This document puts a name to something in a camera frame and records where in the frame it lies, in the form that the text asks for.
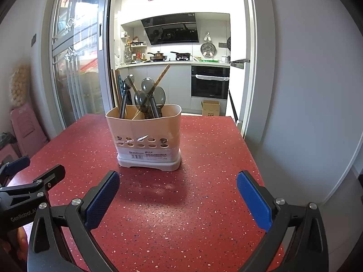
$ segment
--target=cardboard box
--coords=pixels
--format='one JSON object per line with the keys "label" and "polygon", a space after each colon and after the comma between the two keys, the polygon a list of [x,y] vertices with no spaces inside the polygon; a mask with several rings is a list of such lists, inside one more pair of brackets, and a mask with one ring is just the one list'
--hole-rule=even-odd
{"label": "cardboard box", "polygon": [[221,108],[219,101],[204,100],[201,104],[203,116],[219,116],[219,110]]}

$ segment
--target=speckled tabletop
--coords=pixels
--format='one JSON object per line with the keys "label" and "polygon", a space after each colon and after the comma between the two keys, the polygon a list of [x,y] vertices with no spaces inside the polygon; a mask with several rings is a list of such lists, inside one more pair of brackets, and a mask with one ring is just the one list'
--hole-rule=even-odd
{"label": "speckled tabletop", "polygon": [[[119,271],[238,271],[265,233],[235,181],[248,170],[262,185],[257,166],[231,118],[182,116],[181,133],[177,171],[122,168],[106,118],[89,114],[41,149],[11,185],[60,163],[66,177],[49,191],[56,206],[82,197],[115,170],[122,174],[119,192],[92,234]],[[87,269],[68,230],[65,236]],[[282,256],[280,249],[270,268]]]}

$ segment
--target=blue gripper pad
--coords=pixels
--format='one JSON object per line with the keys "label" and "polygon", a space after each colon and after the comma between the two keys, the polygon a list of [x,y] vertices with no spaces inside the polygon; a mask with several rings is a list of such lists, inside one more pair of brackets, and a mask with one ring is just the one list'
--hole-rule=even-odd
{"label": "blue gripper pad", "polygon": [[99,226],[119,188],[120,176],[117,172],[113,172],[86,209],[85,226],[88,230]]}
{"label": "blue gripper pad", "polygon": [[16,161],[13,161],[9,163],[6,166],[6,176],[11,177],[20,172],[21,170],[24,170],[25,168],[29,167],[30,165],[30,158],[29,156],[24,156],[19,158]]}
{"label": "blue gripper pad", "polygon": [[237,188],[255,219],[257,226],[268,232],[272,225],[271,209],[243,172],[240,172],[237,176]]}

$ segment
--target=range hood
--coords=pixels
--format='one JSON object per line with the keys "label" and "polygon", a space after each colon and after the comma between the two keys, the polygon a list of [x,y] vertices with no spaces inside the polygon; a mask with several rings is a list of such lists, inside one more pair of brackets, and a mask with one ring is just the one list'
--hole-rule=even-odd
{"label": "range hood", "polygon": [[199,42],[195,13],[155,16],[141,22],[151,45]]}

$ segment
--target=sliding glass door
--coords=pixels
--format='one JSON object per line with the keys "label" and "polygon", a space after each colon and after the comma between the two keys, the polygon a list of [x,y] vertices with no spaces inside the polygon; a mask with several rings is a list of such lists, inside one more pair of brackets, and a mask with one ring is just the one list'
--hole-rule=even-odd
{"label": "sliding glass door", "polygon": [[87,113],[104,115],[111,109],[104,81],[109,74],[108,42],[103,36],[108,7],[108,0],[56,0],[53,7],[52,78],[64,128]]}

